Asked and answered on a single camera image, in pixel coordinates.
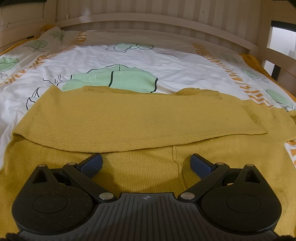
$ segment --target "yellow sweater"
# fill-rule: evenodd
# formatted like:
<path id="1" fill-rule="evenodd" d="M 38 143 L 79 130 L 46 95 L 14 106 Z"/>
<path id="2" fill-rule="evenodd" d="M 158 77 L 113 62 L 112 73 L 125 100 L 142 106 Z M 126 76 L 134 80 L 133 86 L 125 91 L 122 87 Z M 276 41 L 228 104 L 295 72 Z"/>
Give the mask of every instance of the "yellow sweater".
<path id="1" fill-rule="evenodd" d="M 59 168 L 103 153 L 93 178 L 107 190 L 174 192 L 199 179 L 190 156 L 199 153 L 233 168 L 253 163 L 278 196 L 278 234 L 293 234 L 296 170 L 284 143 L 296 139 L 283 110 L 215 91 L 184 89 L 173 95 L 90 87 L 61 92 L 52 86 L 12 134 L 0 172 L 0 237 L 17 232 L 11 205 L 34 168 Z"/>

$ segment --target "metal pin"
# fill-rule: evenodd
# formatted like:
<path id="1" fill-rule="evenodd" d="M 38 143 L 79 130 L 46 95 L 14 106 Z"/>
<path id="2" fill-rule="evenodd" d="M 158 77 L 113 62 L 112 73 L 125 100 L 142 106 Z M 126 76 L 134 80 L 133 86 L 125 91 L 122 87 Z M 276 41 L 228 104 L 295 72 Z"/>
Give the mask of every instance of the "metal pin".
<path id="1" fill-rule="evenodd" d="M 102 200 L 110 200 L 114 197 L 114 195 L 110 192 L 103 192 L 99 195 L 99 198 Z"/>
<path id="2" fill-rule="evenodd" d="M 185 200 L 191 200 L 191 199 L 194 199 L 195 198 L 195 195 L 191 192 L 183 192 L 181 195 L 180 195 L 181 198 L 185 199 Z"/>

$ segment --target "wooden bed frame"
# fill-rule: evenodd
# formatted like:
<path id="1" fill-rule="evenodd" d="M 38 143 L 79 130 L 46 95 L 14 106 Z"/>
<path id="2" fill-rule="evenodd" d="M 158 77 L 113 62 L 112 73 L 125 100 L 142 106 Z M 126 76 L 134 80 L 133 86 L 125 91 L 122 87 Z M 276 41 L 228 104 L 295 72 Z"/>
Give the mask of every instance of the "wooden bed frame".
<path id="1" fill-rule="evenodd" d="M 3 7 L 0 9 L 0 52 L 12 46 L 13 44 L 27 39 L 28 37 L 40 34 L 41 28 L 46 25 L 56 25 L 64 28 L 74 26 L 78 24 L 102 22 L 102 21 L 141 21 L 149 23 L 161 23 L 178 26 L 187 29 L 197 30 L 203 33 L 217 36 L 221 39 L 228 40 L 229 42 L 235 43 L 242 46 L 251 55 L 257 57 L 259 62 L 263 65 L 267 60 L 274 63 L 275 65 L 286 70 L 292 76 L 296 78 L 296 60 L 288 57 L 280 52 L 274 51 L 269 48 L 269 41 L 271 35 L 271 21 L 281 21 L 287 23 L 296 24 L 296 9 L 287 1 L 272 1 L 272 0 L 261 0 L 261 21 L 259 26 L 257 44 L 247 41 L 244 38 L 240 38 L 237 35 L 231 34 L 227 31 L 219 28 L 212 27 L 207 24 L 199 23 L 192 20 L 187 20 L 179 17 L 172 17 L 160 14 L 151 13 L 136 13 L 136 12 L 117 12 L 117 13 L 102 13 L 95 15 L 79 16 L 75 18 L 69 18 L 62 21 L 56 21 L 58 9 L 58 0 L 47 0 L 46 3 L 34 3 L 34 4 L 18 4 Z M 34 8 L 36 15 L 32 13 L 26 13 L 24 8 Z M 17 22 L 9 22 L 2 19 L 2 16 L 9 16 L 9 11 L 19 11 Z M 136 29 L 109 29 L 109 31 L 135 31 Z M 141 30 L 141 32 L 156 34 L 152 30 Z M 185 41 L 191 41 L 194 43 L 196 38 L 183 36 L 180 34 L 173 34 L 168 32 L 157 32 L 158 35 L 169 36 L 173 38 L 180 38 Z"/>

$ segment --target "wallpaper stripe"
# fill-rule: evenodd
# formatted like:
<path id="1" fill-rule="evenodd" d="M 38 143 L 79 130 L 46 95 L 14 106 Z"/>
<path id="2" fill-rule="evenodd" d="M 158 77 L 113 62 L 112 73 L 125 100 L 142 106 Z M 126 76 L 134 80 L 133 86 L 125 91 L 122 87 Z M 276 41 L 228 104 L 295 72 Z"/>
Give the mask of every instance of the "wallpaper stripe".
<path id="1" fill-rule="evenodd" d="M 136 12 L 167 15 L 220 28 L 254 44 L 260 24 L 260 0 L 68 0 L 69 18 L 100 13 Z M 57 21 L 66 19 L 66 0 L 57 0 Z M 134 21 L 108 21 L 72 26 L 71 29 L 135 28 L 182 34 L 244 52 L 229 41 L 182 27 Z"/>

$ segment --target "mattress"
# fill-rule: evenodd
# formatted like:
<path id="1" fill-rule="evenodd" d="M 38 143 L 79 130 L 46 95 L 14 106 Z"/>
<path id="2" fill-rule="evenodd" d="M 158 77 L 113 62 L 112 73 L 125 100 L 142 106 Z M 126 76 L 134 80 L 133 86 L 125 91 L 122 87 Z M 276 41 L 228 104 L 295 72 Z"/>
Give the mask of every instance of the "mattress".
<path id="1" fill-rule="evenodd" d="M 106 85 L 166 94 L 210 89 L 268 108 L 296 110 L 293 96 L 254 57 L 205 41 L 147 34 L 54 27 L 2 54 L 0 78 L 0 167 L 13 128 L 51 85 L 62 91 Z M 296 167 L 296 142 L 283 145 Z"/>

